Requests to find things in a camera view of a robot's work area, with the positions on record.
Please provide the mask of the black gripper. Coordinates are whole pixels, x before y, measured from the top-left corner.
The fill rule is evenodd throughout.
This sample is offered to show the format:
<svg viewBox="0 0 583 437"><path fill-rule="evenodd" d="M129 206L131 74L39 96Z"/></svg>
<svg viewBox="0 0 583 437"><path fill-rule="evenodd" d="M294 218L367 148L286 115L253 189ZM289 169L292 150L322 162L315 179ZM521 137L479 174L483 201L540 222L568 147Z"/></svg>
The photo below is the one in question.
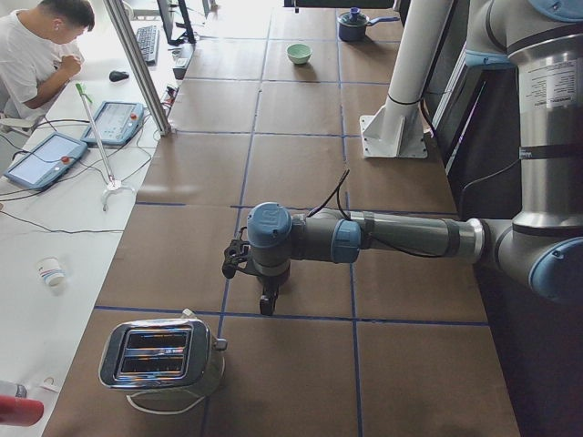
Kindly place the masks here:
<svg viewBox="0 0 583 437"><path fill-rule="evenodd" d="M275 294L279 287L288 280L291 262L287 260L279 265L265 266L255 261L254 267L259 272L259 282L262 285L260 313L264 316L271 316L275 310L276 297L268 294Z"/></svg>

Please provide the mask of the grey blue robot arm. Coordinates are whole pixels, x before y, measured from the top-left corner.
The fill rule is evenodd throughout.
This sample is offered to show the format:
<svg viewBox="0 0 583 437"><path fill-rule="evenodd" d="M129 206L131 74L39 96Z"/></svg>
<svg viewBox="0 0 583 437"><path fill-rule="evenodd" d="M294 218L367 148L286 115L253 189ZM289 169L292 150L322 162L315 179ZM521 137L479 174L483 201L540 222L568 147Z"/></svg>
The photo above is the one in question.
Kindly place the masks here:
<svg viewBox="0 0 583 437"><path fill-rule="evenodd" d="M251 210L223 274L255 276L274 312L295 259L352 263L363 249L485 261L556 302L582 300L582 4L473 1L465 62L516 66L522 208L512 219L415 218L319 207Z"/></svg>

